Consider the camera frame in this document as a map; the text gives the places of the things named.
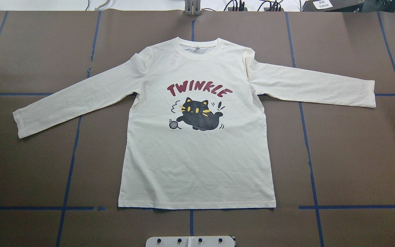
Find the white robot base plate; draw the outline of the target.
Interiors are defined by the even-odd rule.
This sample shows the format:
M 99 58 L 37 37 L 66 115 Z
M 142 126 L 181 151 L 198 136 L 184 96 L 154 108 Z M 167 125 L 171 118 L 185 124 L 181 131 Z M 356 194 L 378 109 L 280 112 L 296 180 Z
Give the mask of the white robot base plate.
M 235 247 L 234 236 L 154 236 L 146 247 Z

